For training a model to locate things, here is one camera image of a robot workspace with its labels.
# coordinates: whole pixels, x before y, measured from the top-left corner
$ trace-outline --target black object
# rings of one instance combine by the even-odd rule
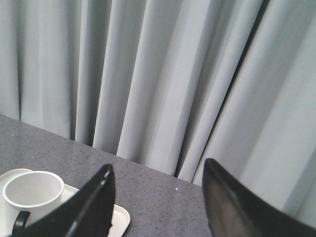
[[[28,220],[30,216],[30,212],[28,211],[20,211],[18,216],[16,217],[16,220],[14,222],[12,233],[15,233],[17,231],[20,231],[25,228],[26,221]]]
[[[213,237],[316,237],[316,229],[264,202],[214,159],[204,164],[203,193]]]
[[[106,164],[66,203],[11,237],[106,237],[114,201],[114,172]]]

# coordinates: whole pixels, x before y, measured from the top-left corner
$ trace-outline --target white saucer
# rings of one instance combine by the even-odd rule
[[[0,237],[9,236],[10,233],[5,232],[5,228],[3,227],[4,220],[4,198],[2,195],[2,189],[7,181],[11,178],[15,177],[18,174],[23,174],[29,172],[29,169],[13,169],[5,174],[0,176]],[[65,184],[65,189],[62,194],[62,202],[67,201],[71,196],[73,196],[79,189],[76,189],[72,186]],[[128,211],[126,211],[123,207],[114,205],[113,217],[112,217],[112,227],[110,228],[110,233],[108,237],[121,237],[126,228],[128,227],[130,222],[130,216]]]

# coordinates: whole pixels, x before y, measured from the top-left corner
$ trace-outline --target speckled countertop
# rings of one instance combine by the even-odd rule
[[[130,214],[125,237],[210,237],[199,186],[0,115],[0,175],[46,170],[81,188],[101,165],[116,176],[116,204]]]

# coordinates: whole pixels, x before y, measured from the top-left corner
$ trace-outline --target white curtain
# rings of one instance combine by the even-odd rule
[[[316,226],[315,39],[316,1],[270,1],[194,183],[216,158],[258,196]]]
[[[316,225],[315,12],[314,0],[2,0],[0,113],[199,185],[215,158]]]

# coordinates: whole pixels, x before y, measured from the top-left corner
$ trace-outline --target gray countertop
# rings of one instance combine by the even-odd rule
[[[0,115],[0,174],[46,170],[81,188],[113,165],[116,204],[130,214],[125,237],[209,237],[202,189],[175,177]]]

